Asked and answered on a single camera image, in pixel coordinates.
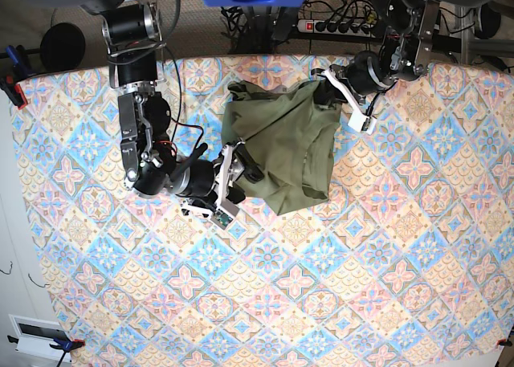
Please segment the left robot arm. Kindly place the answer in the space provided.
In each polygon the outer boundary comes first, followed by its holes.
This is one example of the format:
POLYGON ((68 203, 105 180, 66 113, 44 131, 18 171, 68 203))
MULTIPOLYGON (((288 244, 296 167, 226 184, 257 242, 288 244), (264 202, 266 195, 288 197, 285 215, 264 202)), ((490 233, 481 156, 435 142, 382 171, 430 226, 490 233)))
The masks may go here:
POLYGON ((349 127, 371 133, 377 120, 372 104, 362 107, 365 98, 387 93, 399 80, 414 81, 426 74, 441 3, 475 8, 491 0, 366 1, 385 26, 380 51, 361 51, 346 66, 333 64, 311 73, 324 78, 317 91, 321 99, 348 104, 349 127))

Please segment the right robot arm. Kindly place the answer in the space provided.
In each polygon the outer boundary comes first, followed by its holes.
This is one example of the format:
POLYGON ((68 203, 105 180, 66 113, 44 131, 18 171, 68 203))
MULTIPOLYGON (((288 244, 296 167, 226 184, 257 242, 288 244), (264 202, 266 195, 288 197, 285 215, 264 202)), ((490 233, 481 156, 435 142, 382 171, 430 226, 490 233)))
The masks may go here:
POLYGON ((207 144, 197 141, 183 157, 167 133, 180 124, 157 90, 160 80, 157 51, 166 36, 154 2, 137 0, 26 0, 40 6, 81 6, 103 19, 102 34, 108 51, 109 84, 117 98, 121 132, 120 153, 125 186, 143 198, 165 191, 182 200, 184 215, 209 218, 226 227, 245 200, 236 182, 241 176, 257 181, 262 172, 236 135, 229 138, 213 161, 202 159, 207 144))

